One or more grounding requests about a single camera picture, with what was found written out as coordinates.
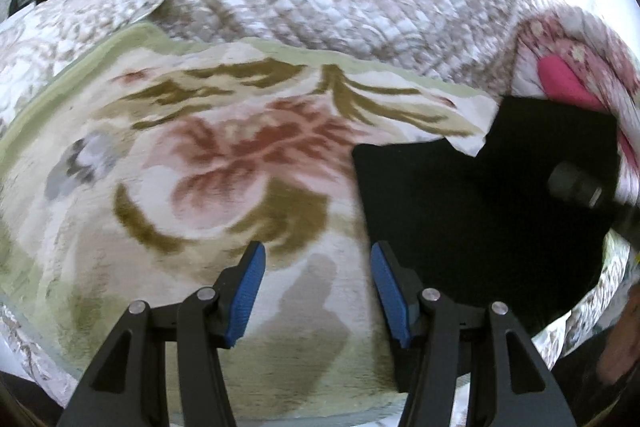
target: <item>woven rug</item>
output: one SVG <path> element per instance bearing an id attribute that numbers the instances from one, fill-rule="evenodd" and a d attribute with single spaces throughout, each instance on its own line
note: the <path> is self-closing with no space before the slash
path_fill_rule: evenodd
<path id="1" fill-rule="evenodd" d="M 77 378 L 129 301 L 180 301 L 258 239 L 268 272 L 222 353 L 236 416 L 392 405 L 351 148 L 446 136 L 475 153 L 494 112 L 471 88 L 340 54 L 131 26 L 1 141 L 2 301 Z"/>

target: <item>blue rubber pad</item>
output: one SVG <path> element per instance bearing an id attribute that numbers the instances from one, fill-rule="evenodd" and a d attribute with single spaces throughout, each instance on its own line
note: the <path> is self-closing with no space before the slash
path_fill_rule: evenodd
<path id="1" fill-rule="evenodd" d="M 409 347 L 411 343 L 409 309 L 378 244 L 373 245 L 371 249 L 371 272 L 391 336 L 400 342 L 401 347 Z"/>
<path id="2" fill-rule="evenodd" d="M 262 282 L 262 276 L 266 267 L 266 252 L 263 245 L 259 245 L 254 253 L 254 258 L 244 273 L 238 291 L 229 308 L 229 326 L 226 329 L 225 340 L 229 347 L 236 345 L 238 339 L 244 336 L 246 325 L 254 307 L 255 297 Z"/>

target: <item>metal screw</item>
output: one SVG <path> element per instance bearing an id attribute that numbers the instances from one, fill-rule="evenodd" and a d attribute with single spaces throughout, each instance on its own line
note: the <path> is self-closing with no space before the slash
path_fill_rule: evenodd
<path id="1" fill-rule="evenodd" d="M 425 300 L 435 302 L 440 298 L 440 292 L 436 290 L 436 288 L 427 288 L 422 291 L 422 297 L 424 297 Z"/>
<path id="2" fill-rule="evenodd" d="M 500 302 L 500 301 L 495 301 L 491 305 L 491 309 L 494 311 L 495 314 L 498 314 L 498 315 L 506 315 L 507 312 L 509 311 L 509 307 L 504 302 Z"/>
<path id="3" fill-rule="evenodd" d="M 129 305 L 129 313 L 132 315 L 140 315 L 144 310 L 146 310 L 145 301 L 133 301 Z"/>
<path id="4" fill-rule="evenodd" d="M 200 299 L 201 301 L 210 301 L 215 296 L 216 291 L 209 286 L 205 286 L 204 288 L 200 288 L 198 290 L 198 299 Z"/>

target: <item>pink cloth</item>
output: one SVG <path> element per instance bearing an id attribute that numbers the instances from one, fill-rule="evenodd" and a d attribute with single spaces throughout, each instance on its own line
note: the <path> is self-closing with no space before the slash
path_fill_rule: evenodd
<path id="1" fill-rule="evenodd" d="M 578 76 L 559 55 L 540 58 L 538 61 L 538 76 L 542 89 L 549 97 L 549 100 L 607 112 L 604 104 L 582 85 Z M 621 130 L 618 130 L 618 140 L 620 149 L 622 149 L 626 159 L 637 169 L 638 163 L 633 147 L 631 147 L 629 140 Z"/>

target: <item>blue gripper pad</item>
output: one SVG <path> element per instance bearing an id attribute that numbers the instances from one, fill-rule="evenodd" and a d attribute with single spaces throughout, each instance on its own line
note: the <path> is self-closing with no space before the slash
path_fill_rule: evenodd
<path id="1" fill-rule="evenodd" d="M 229 347 L 235 346 L 238 339 L 244 336 L 266 268 L 266 258 L 264 245 L 259 243 L 229 307 L 228 327 L 225 332 L 225 342 Z"/>
<path id="2" fill-rule="evenodd" d="M 409 308 L 378 243 L 371 249 L 371 272 L 391 336 L 400 342 L 401 347 L 409 347 L 411 343 Z"/>

